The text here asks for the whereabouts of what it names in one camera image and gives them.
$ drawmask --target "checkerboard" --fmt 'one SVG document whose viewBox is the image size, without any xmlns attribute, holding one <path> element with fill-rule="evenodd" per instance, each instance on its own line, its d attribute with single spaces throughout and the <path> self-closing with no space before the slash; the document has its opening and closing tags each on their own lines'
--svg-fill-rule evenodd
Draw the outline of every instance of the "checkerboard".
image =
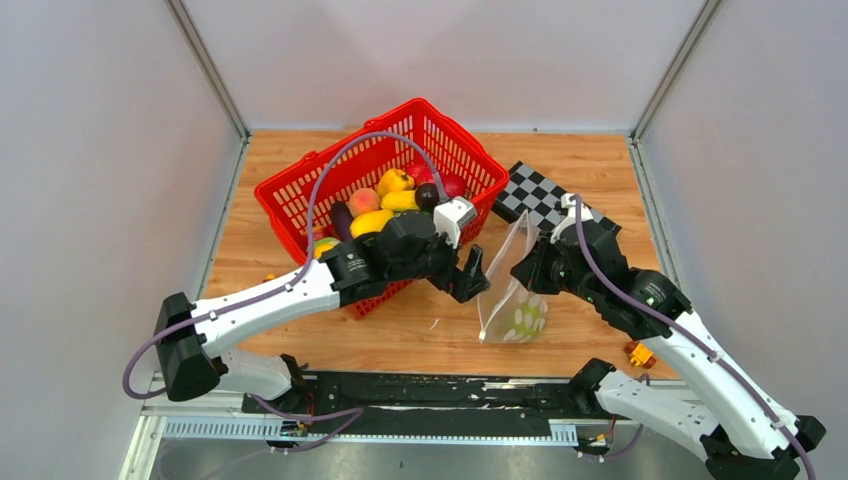
<svg viewBox="0 0 848 480">
<path fill-rule="evenodd" d="M 539 227 L 540 230 L 551 231 L 560 221 L 560 214 L 554 207 L 566 193 L 564 188 L 534 170 L 530 165 L 518 162 L 509 169 L 509 183 L 498 194 L 492 212 L 508 223 L 512 223 L 527 210 L 530 223 Z M 613 232 L 621 230 L 615 222 L 589 205 L 586 206 L 589 207 L 596 222 Z"/>
</svg>

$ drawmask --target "plastic basket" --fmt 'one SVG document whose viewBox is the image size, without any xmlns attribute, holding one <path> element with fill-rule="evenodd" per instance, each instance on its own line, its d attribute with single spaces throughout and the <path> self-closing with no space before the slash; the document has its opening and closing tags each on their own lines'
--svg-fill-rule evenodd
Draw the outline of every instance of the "plastic basket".
<svg viewBox="0 0 848 480">
<path fill-rule="evenodd" d="M 509 174 L 468 131 L 442 115 L 427 100 L 415 98 L 368 120 L 361 130 L 323 151 L 307 153 L 299 162 L 256 187 L 254 195 L 268 214 L 271 228 L 299 264 L 306 261 L 306 208 L 318 174 L 344 145 L 364 133 L 383 130 L 403 135 L 420 145 L 440 172 L 465 178 L 477 217 L 463 229 L 462 243 L 469 242 L 482 230 L 495 197 L 509 181 Z M 375 187 L 388 169 L 402 169 L 417 157 L 412 147 L 391 138 L 369 139 L 352 148 L 321 184 L 315 204 L 315 225 L 330 225 L 333 202 L 347 201 L 358 188 Z M 389 285 L 381 297 L 355 303 L 352 313 L 366 315 L 409 283 Z"/>
</svg>

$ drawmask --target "wooden table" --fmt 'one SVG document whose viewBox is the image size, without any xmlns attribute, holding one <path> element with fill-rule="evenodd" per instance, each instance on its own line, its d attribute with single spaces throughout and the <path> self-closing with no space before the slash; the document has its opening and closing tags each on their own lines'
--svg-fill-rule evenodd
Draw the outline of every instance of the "wooden table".
<svg viewBox="0 0 848 480">
<path fill-rule="evenodd" d="M 253 197 L 262 180 L 321 150 L 349 132 L 268 131 L 254 135 L 206 290 L 207 297 L 233 293 L 266 275 L 292 271 L 296 264 L 280 245 L 265 212 Z M 617 135 L 479 134 L 486 150 L 505 167 L 521 160 L 587 203 L 623 229 L 622 252 L 631 265 L 658 269 L 642 199 L 624 137 Z M 474 243 L 486 265 L 500 248 L 507 224 L 490 215 Z M 394 372 L 572 376 L 592 357 L 638 376 L 622 348 L 628 338 L 609 327 L 570 295 L 549 302 L 543 333 L 523 344 L 481 344 L 476 301 L 457 304 L 428 282 L 416 282 L 364 319 L 343 310 L 311 315 L 244 342 L 241 348 L 294 355 L 310 368 Z M 650 370 L 676 378 L 665 364 Z"/>
</svg>

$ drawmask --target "cable clip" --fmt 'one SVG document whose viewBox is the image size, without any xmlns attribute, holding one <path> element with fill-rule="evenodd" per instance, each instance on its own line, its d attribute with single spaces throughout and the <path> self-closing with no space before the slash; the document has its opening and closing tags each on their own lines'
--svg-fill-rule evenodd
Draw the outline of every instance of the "cable clip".
<svg viewBox="0 0 848 480">
<path fill-rule="evenodd" d="M 716 350 L 715 355 L 713 355 L 712 357 L 707 357 L 707 360 L 709 360 L 710 363 L 715 363 L 721 360 L 722 358 L 724 358 L 724 350 Z"/>
</svg>

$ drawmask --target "transparent bag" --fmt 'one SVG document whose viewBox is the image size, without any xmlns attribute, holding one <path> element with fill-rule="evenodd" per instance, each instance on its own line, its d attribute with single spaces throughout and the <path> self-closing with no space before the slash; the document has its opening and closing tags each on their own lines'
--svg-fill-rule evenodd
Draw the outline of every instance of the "transparent bag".
<svg viewBox="0 0 848 480">
<path fill-rule="evenodd" d="M 486 277 L 489 290 L 477 296 L 482 343 L 524 343 L 536 338 L 545 326 L 548 302 L 544 295 L 527 291 L 510 270 L 530 253 L 539 229 L 527 212 L 513 222 L 504 243 L 492 260 Z"/>
</svg>

